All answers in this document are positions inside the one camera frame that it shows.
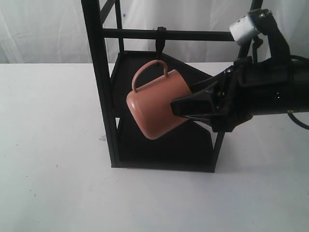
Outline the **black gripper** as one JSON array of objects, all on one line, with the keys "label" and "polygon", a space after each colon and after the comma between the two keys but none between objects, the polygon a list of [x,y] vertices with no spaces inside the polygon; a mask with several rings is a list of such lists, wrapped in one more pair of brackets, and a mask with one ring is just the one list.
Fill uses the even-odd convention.
[{"label": "black gripper", "polygon": [[263,62],[239,58],[218,110],[214,96],[218,81],[195,83],[190,95],[172,100],[170,106],[175,116],[202,122],[214,132],[232,132],[255,115],[287,113],[294,100],[293,72],[290,59],[281,63],[272,58]]}]

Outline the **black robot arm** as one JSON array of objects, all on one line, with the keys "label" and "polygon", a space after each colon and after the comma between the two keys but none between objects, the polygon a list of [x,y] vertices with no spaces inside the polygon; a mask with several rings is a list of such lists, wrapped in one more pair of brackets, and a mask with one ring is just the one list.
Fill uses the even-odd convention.
[{"label": "black robot arm", "polygon": [[255,115],[287,114],[298,126],[308,125],[295,113],[309,110],[309,61],[291,55],[290,48],[270,10],[248,12],[229,27],[235,42],[253,40],[253,51],[268,38],[271,57],[257,61],[257,54],[238,58],[221,73],[193,85],[193,93],[175,99],[176,116],[200,121],[214,132],[231,132]]}]

